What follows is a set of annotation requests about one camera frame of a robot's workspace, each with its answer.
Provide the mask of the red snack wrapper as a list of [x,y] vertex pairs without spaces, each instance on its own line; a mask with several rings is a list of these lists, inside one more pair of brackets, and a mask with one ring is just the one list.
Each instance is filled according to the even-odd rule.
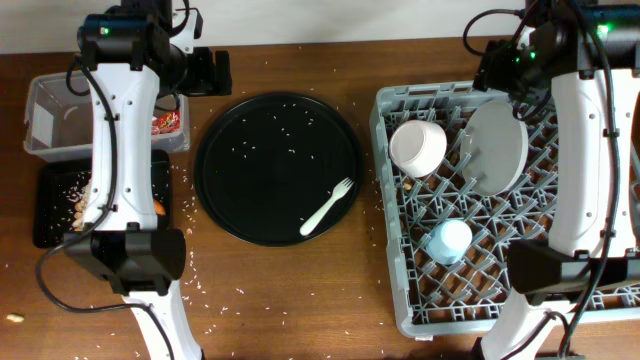
[[151,133],[153,136],[171,134],[181,129],[181,115],[178,111],[170,111],[160,117],[152,118]]

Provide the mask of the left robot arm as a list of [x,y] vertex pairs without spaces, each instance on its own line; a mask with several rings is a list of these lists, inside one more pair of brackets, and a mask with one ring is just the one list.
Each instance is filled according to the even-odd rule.
[[200,359],[183,305],[182,231],[158,224],[151,179],[152,118],[160,97],[225,96],[225,51],[196,45],[203,19],[189,4],[123,1],[87,16],[75,61],[89,83],[92,169],[83,229],[65,254],[121,296],[154,359]]

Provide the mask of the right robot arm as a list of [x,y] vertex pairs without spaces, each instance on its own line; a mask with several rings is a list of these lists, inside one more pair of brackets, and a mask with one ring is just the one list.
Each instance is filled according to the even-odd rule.
[[473,86],[516,101],[546,90],[559,134],[556,209],[544,241],[510,244],[508,298],[479,359],[532,359],[555,324],[572,335],[595,292],[635,284],[630,169],[639,97],[639,8],[530,1],[510,40],[481,52]]

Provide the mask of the light blue cup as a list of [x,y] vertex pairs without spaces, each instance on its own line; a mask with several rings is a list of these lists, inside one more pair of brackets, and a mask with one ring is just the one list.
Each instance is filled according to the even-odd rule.
[[446,220],[434,227],[425,245],[427,254],[442,265],[459,261],[472,241],[471,228],[460,220]]

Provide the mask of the white plate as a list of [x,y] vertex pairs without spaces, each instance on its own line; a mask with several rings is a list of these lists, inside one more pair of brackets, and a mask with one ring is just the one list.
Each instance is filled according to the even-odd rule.
[[462,174],[472,190],[493,196],[509,190],[524,170],[528,155],[528,134],[523,122],[512,115],[512,106],[491,101],[480,106],[464,129],[459,155],[470,156]]

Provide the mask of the orange carrot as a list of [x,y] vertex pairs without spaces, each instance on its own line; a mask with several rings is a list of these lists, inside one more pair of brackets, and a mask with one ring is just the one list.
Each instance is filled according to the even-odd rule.
[[154,200],[153,204],[154,204],[155,213],[158,216],[165,216],[166,215],[166,210],[165,210],[164,206],[158,200]]

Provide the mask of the white plastic fork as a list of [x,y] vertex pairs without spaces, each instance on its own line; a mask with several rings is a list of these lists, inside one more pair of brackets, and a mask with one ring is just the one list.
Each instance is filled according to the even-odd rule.
[[332,190],[329,199],[316,210],[299,228],[300,234],[305,237],[309,235],[329,212],[331,207],[341,198],[343,198],[353,187],[354,181],[351,178],[344,178]]

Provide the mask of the pink bowl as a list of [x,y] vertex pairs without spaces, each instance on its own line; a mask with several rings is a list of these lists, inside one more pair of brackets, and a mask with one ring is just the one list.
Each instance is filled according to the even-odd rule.
[[389,141],[392,162],[406,175],[420,178],[434,172],[445,157],[447,138],[434,122],[410,120],[399,126]]

